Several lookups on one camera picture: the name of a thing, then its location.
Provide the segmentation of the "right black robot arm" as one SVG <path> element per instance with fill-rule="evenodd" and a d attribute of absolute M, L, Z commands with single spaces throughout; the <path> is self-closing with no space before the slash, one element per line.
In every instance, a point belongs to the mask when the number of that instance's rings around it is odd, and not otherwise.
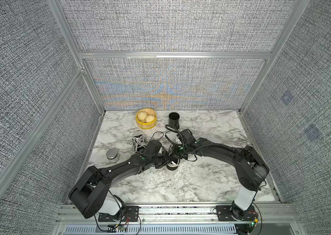
<path fill-rule="evenodd" d="M 232 211 L 235 213 L 248 211 L 270 172 L 269 167 L 256 150 L 251 146 L 237 148 L 213 143 L 206 138 L 196 139 L 188 129 L 174 132 L 181 142 L 173 147 L 172 153 L 175 157 L 183 159 L 190 155 L 210 157 L 230 164 L 236 169 L 241 186 L 232 202 Z"/>

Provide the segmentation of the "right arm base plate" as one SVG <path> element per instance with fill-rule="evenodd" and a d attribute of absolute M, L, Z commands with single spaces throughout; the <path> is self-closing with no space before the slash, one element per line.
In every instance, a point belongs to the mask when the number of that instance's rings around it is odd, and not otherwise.
<path fill-rule="evenodd" d="M 243 211 L 237 206 L 232 209 L 229 205 L 216 206 L 215 213 L 220 222 L 240 222 L 240 221 L 258 221 L 258 213 L 254 210 L 253 206 L 250 206 L 246 211 Z"/>

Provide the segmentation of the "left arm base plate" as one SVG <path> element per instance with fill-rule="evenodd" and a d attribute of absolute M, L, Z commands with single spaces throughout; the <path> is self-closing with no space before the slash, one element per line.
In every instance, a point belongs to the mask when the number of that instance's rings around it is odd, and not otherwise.
<path fill-rule="evenodd" d="M 123 212 L 112 216 L 106 213 L 99 213 L 98 222 L 139 222 L 139 206 L 127 206 Z"/>

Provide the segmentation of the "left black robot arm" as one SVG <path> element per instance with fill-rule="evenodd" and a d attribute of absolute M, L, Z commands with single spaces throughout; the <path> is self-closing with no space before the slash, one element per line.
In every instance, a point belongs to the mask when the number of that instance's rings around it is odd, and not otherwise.
<path fill-rule="evenodd" d="M 84 218 L 102 208 L 109 189 L 117 182 L 140 174 L 152 166 L 161 168 L 171 161 L 168 151 L 159 141 L 152 140 L 128 160 L 106 168 L 87 168 L 69 192 L 69 199 Z"/>

